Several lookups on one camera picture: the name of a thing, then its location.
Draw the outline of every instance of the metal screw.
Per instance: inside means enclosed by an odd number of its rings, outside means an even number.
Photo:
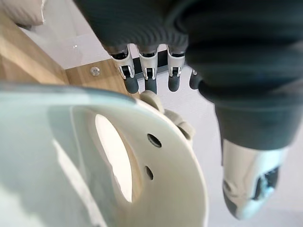
[[[90,73],[92,76],[96,77],[100,75],[100,69],[98,67],[91,67]]]

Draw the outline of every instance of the dark gray robotic arm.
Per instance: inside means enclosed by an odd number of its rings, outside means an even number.
[[[138,84],[128,44],[137,45],[146,88],[154,91],[158,45],[168,45],[172,91],[178,88],[185,55],[195,70],[190,86],[215,105],[226,205],[238,219],[252,216],[275,190],[302,116],[303,2],[75,2],[132,93]]]

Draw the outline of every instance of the circular opening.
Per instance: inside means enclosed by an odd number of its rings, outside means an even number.
[[[158,148],[162,147],[161,142],[154,135],[147,134],[147,138],[152,143],[152,145],[154,145],[155,147],[158,147]]]
[[[98,137],[113,168],[113,174],[121,193],[127,201],[132,202],[132,170],[124,143],[117,130],[106,117],[97,114],[95,124]]]
[[[148,177],[150,178],[150,180],[153,180],[152,171],[148,166],[145,166],[145,171],[146,171],[146,174],[148,175]]]

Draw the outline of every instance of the wooden surface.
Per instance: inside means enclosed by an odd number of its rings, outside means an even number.
[[[68,84],[64,69],[0,12],[0,81]]]
[[[94,66],[100,69],[100,75],[91,75],[90,69]],[[111,59],[68,69],[66,70],[66,74],[71,85],[100,88],[131,97],[139,97],[138,93],[130,94],[127,92],[123,79]]]

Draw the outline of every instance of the round hole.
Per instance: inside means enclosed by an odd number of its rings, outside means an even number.
[[[155,147],[158,147],[158,148],[162,147],[161,142],[154,135],[147,134],[147,138],[152,143],[152,145],[154,145]]]
[[[150,180],[153,180],[152,171],[148,166],[145,166],[145,171],[146,171],[146,174],[148,175],[148,177],[150,178]]]

